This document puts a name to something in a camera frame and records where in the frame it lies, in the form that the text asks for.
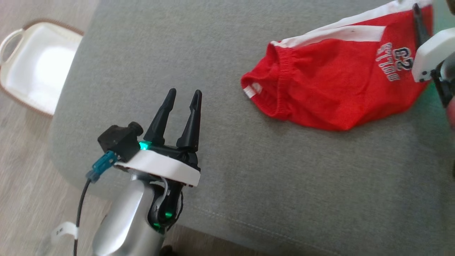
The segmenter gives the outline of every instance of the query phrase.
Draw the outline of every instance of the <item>white basket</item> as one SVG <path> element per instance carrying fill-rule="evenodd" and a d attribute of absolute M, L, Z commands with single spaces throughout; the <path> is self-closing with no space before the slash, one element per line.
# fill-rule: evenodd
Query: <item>white basket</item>
<path fill-rule="evenodd" d="M 6 46 L 22 36 L 8 59 Z M 9 34 L 0 45 L 0 86 L 7 95 L 30 108 L 54 115 L 63 84 L 82 35 L 39 22 Z"/>

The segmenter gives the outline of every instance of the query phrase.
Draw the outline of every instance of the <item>gray cushion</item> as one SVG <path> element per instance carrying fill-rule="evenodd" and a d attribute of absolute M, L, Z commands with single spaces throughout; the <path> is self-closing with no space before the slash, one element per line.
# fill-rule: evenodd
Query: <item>gray cushion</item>
<path fill-rule="evenodd" d="M 82 187 L 102 155 L 98 135 L 130 121 L 148 127 L 172 87 L 165 137 L 174 144 L 200 89 L 202 177 L 185 190 L 180 224 L 271 254 L 440 255 L 453 241 L 455 190 L 433 89 L 405 114 L 336 133 L 272 120 L 239 85 L 269 41 L 385 2 L 103 1 L 56 110 L 54 163 Z M 128 180 L 112 169 L 89 193 L 112 199 Z"/>

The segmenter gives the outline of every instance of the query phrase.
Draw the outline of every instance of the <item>white cable tag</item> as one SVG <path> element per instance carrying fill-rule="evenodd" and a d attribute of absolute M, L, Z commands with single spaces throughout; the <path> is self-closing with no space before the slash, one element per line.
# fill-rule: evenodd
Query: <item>white cable tag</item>
<path fill-rule="evenodd" d="M 66 234 L 73 235 L 74 239 L 77 239 L 79 229 L 76 227 L 76 224 L 72 222 L 63 222 L 58 225 L 51 233 L 51 243 L 54 245 L 60 240 L 60 237 Z"/>

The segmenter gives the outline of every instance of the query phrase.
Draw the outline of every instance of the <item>folded clothing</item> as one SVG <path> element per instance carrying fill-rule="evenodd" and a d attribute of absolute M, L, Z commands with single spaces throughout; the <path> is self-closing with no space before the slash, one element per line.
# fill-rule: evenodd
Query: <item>folded clothing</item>
<path fill-rule="evenodd" d="M 242 77 L 244 92 L 270 117 L 324 130 L 349 130 L 407 110 L 427 85 L 411 74 L 415 3 L 432 31 L 431 0 L 392 1 L 270 42 Z"/>

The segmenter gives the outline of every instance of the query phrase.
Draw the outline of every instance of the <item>red fabric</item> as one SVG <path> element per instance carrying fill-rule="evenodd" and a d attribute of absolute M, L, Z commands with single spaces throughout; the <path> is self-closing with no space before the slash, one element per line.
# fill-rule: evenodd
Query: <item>red fabric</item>
<path fill-rule="evenodd" d="M 430 5 L 422 8 L 428 31 L 432 13 Z M 414 82 L 408 65 L 416 52 L 413 12 L 353 25 L 386 28 L 380 42 L 326 39 L 296 48 L 271 43 L 242 77 L 242 87 L 260 85 L 251 100 L 266 115 L 324 130 L 348 130 L 407 110 L 427 85 Z"/>

